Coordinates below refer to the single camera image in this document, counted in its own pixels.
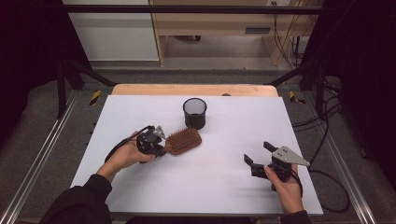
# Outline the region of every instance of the brush bristles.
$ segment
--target brush bristles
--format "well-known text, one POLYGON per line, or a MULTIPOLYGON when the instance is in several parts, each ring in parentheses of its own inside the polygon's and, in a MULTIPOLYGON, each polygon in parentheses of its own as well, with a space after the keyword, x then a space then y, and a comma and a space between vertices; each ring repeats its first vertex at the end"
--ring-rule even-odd
POLYGON ((178 155, 200 145, 202 143, 202 138, 196 129, 186 128, 172 133, 167 141, 172 147, 172 151, 169 151, 169 153, 178 155))

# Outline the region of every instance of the white cabinet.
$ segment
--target white cabinet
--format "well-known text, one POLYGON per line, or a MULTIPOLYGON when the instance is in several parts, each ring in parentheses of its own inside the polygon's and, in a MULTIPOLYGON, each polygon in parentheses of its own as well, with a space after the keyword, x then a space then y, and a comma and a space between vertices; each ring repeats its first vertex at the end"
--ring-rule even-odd
MULTIPOLYGON (((148 5, 146 0, 64 0, 66 5, 148 5)), ((151 16, 70 13, 90 61, 159 61, 151 16)))

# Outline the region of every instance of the hairbrush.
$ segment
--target hairbrush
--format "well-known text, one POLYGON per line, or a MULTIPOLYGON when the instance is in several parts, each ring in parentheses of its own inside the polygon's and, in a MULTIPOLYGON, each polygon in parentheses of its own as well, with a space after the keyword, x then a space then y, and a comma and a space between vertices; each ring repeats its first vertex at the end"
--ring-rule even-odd
POLYGON ((202 143, 201 135, 194 128, 185 128, 169 135, 163 151, 172 155, 179 155, 202 143))
POLYGON ((110 159, 117 149, 125 145, 127 142, 132 141, 135 137, 138 150, 143 154, 153 154, 155 157, 161 157, 166 154, 166 152, 169 152, 172 155, 178 155, 192 149, 193 147, 197 147, 202 143, 201 135, 198 134, 196 129, 186 128, 169 135, 169 137, 166 138, 165 146, 163 147, 159 144, 162 141, 161 138, 165 138, 161 126, 158 126, 155 129, 154 126, 149 125, 139 132, 134 133, 132 136, 123 139, 114 146, 106 156, 105 162, 110 159))

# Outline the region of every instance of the white tabletop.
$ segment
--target white tabletop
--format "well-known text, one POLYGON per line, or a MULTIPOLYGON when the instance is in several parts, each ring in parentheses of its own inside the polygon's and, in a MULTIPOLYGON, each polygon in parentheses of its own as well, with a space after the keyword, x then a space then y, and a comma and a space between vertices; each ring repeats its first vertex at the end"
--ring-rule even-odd
MULTIPOLYGON (((262 147, 287 146, 301 155, 280 97, 108 96, 72 186, 83 185, 108 152, 132 132, 162 125, 166 135, 185 128, 183 103, 206 101, 203 143, 179 156, 166 154, 119 172, 107 198, 111 212, 168 216, 260 216, 282 214, 271 183, 250 175, 244 154, 268 164, 262 147)), ((308 214, 321 215, 306 168, 299 166, 308 214)))

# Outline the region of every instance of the metal frame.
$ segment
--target metal frame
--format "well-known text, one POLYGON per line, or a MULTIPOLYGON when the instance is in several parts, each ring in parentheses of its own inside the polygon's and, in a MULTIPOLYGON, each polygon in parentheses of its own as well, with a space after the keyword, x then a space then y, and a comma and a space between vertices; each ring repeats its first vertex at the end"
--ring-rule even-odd
MULTIPOLYGON (((122 6, 122 5, 47 5, 43 6, 45 10, 51 11, 62 11, 70 13, 216 13, 216 14, 291 14, 291 15, 320 15, 324 13, 334 13, 335 8, 322 8, 322 7, 232 7, 232 6, 214 6, 214 7, 203 7, 203 6, 122 6)), ((306 63, 302 67, 310 67, 311 63, 306 63)), ((58 73, 62 73, 62 68, 58 68, 58 73)), ((289 76, 284 77, 289 79, 295 75, 291 73, 289 76)), ((52 131, 38 153, 31 169, 24 178, 20 188, 15 194, 14 198, 8 205, 6 211, 0 217, 0 223, 12 224, 17 219, 21 208, 27 199, 36 179, 38 178, 41 169, 45 165, 45 162, 56 143, 59 134, 62 131, 64 124, 70 115, 75 101, 78 97, 78 93, 74 91, 71 98, 69 99, 70 104, 65 109, 64 114, 60 119, 55 122, 52 131)), ((312 96, 308 96, 308 103, 315 114, 315 109, 312 106, 314 100, 312 96)), ((361 220, 361 223, 376 223, 375 218, 365 201, 355 179, 350 173, 345 161, 343 160, 339 150, 329 135, 327 144, 330 147, 332 160, 335 163, 337 172, 339 173, 343 183, 346 185, 346 189, 351 195, 351 201, 356 209, 356 213, 361 220)))
POLYGON ((243 6, 146 6, 146 5, 46 5, 46 10, 72 13, 215 13, 215 14, 284 14, 320 15, 334 13, 323 7, 243 7, 243 6))

